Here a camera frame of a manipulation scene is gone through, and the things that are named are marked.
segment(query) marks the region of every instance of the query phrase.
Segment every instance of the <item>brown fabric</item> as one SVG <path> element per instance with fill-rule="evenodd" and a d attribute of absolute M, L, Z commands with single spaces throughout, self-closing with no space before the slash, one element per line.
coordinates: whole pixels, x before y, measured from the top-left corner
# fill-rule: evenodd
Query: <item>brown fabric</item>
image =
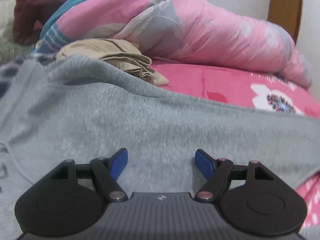
<path fill-rule="evenodd" d="M 163 75 L 149 67 L 152 63 L 150 58 L 142 55 L 133 44 L 125 40 L 85 39 L 75 41 L 61 48 L 56 58 L 72 54 L 84 54 L 103 60 L 158 87 L 169 83 Z"/>
<path fill-rule="evenodd" d="M 67 0 L 16 0 L 13 39 L 20 45 L 35 44 L 41 30 L 34 30 L 38 20 L 44 25 L 51 15 Z"/>

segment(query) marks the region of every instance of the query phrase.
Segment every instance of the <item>controller logo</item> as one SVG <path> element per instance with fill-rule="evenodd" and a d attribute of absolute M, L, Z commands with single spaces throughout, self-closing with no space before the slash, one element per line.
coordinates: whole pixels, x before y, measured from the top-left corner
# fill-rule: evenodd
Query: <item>controller logo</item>
<path fill-rule="evenodd" d="M 164 195 L 160 195 L 160 196 L 158 196 L 158 199 L 159 200 L 161 200 L 161 201 L 163 201 L 163 200 L 165 200 L 167 197 L 166 196 L 164 196 Z"/>

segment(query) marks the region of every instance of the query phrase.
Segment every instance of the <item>ribbed texture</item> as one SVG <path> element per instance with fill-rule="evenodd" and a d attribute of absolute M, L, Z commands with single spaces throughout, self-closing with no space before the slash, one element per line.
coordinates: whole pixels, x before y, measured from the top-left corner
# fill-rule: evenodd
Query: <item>ribbed texture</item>
<path fill-rule="evenodd" d="M 21 240 L 40 239 L 25 236 Z M 233 229 L 221 219 L 213 205 L 198 203 L 188 193 L 134 193 L 129 201 L 109 205 L 103 217 L 91 228 L 68 237 L 68 240 L 262 239 Z M 301 238 L 291 235 L 274 240 Z"/>

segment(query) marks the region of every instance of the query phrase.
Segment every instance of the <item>wooden headboard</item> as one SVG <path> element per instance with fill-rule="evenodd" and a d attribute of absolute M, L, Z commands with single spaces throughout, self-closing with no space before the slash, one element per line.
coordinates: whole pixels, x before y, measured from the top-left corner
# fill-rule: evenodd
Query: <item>wooden headboard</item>
<path fill-rule="evenodd" d="M 283 27 L 297 42 L 302 0 L 270 0 L 268 21 Z"/>

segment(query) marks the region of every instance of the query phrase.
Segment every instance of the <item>green fabric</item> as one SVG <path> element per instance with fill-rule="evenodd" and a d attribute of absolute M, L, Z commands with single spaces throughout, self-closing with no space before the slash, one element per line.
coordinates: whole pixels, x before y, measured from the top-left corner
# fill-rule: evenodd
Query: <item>green fabric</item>
<path fill-rule="evenodd" d="M 34 49 L 34 45 L 21 46 L 0 37 L 0 64 L 15 59 L 18 55 L 26 55 Z"/>

